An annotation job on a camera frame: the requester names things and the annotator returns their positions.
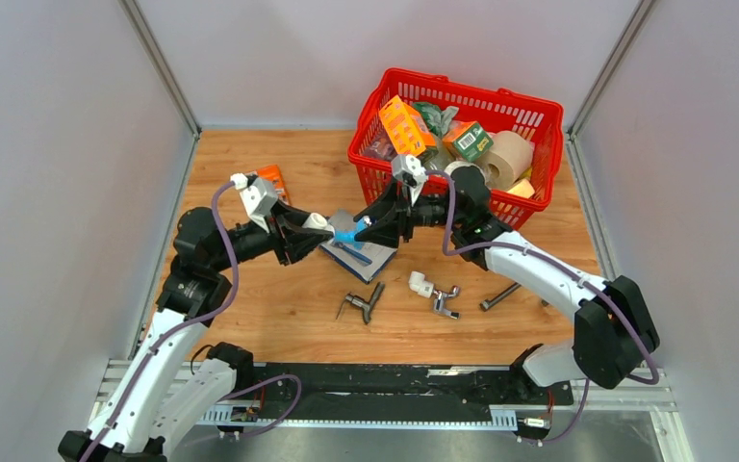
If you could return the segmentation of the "blue plastic water faucet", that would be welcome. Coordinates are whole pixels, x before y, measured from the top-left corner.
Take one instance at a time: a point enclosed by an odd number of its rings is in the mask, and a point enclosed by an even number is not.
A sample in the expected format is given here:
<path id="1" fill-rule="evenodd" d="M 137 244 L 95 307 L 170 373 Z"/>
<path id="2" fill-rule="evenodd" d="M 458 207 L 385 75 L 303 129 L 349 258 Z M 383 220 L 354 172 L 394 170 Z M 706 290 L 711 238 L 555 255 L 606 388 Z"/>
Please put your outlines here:
<path id="1" fill-rule="evenodd" d="M 364 247 L 364 243 L 360 242 L 356 239 L 356 236 L 361 231 L 364 231 L 369 226 L 372 225 L 372 219 L 369 217 L 361 217 L 359 218 L 353 225 L 351 229 L 345 230 L 345 231 L 339 231 L 337 230 L 334 233 L 334 238 L 332 240 L 332 244 L 336 246 L 351 246 L 355 248 L 356 250 L 361 250 Z"/>

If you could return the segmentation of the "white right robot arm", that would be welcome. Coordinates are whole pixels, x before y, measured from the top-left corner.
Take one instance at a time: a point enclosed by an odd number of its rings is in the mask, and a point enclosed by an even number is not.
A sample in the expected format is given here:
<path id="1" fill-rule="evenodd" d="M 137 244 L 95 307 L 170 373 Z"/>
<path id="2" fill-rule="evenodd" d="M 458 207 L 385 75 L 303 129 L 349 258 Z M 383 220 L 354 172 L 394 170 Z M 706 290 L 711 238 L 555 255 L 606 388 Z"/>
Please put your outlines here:
<path id="1" fill-rule="evenodd" d="M 572 337 L 539 344 L 512 364 L 513 395 L 537 401 L 548 387 L 589 379 L 614 389 L 626 379 L 647 385 L 660 380 L 651 358 L 660 339 L 639 286 L 626 276 L 613 280 L 566 264 L 531 244 L 490 209 L 491 191 L 475 167 L 445 174 L 448 190 L 415 197 L 417 180 L 404 173 L 355 216 L 366 221 L 360 242 L 397 247 L 417 226 L 445 229 L 442 251 L 504 276 L 538 295 L 573 323 Z"/>

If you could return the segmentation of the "white pipe elbow second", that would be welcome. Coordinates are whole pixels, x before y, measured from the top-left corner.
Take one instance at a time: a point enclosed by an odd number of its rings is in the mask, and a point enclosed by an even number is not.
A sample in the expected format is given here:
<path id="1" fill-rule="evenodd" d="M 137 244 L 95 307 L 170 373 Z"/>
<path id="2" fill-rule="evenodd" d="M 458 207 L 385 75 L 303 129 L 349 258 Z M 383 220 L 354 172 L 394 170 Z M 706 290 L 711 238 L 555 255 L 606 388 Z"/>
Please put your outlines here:
<path id="1" fill-rule="evenodd" d="M 430 298 L 434 293 L 434 284 L 428 281 L 422 272 L 412 271 L 408 279 L 409 289 L 419 296 Z"/>

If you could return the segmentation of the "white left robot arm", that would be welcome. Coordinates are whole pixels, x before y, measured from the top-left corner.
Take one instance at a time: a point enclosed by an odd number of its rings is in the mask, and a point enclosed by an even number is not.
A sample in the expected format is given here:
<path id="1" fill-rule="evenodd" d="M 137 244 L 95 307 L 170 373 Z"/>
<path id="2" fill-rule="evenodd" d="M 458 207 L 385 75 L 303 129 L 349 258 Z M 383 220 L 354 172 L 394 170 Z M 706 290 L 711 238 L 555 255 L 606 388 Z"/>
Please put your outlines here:
<path id="1" fill-rule="evenodd" d="M 233 302 L 238 278 L 224 270 L 266 253 L 296 263 L 330 240 L 323 216 L 284 203 L 264 215 L 225 227 L 217 210 L 197 207 L 178 221 L 176 254 L 156 301 L 156 311 L 131 365 L 104 409 L 84 430 L 69 430 L 59 443 L 65 461 L 166 461 L 189 430 L 225 396 L 240 399 L 255 389 L 252 354 L 229 343 L 211 347 L 194 378 L 168 390 L 185 356 Z"/>

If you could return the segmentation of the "white plastic pipe elbow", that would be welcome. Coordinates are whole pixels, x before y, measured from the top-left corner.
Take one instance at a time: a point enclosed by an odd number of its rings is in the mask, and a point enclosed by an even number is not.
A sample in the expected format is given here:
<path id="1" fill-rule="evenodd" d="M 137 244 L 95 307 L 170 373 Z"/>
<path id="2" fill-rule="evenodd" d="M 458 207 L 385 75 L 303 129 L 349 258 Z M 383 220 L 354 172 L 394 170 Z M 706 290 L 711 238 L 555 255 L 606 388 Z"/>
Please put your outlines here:
<path id="1" fill-rule="evenodd" d="M 305 229 L 326 231 L 330 237 L 335 235 L 335 228 L 329 222 L 328 218 L 319 213 L 311 213 L 303 222 L 302 227 Z"/>

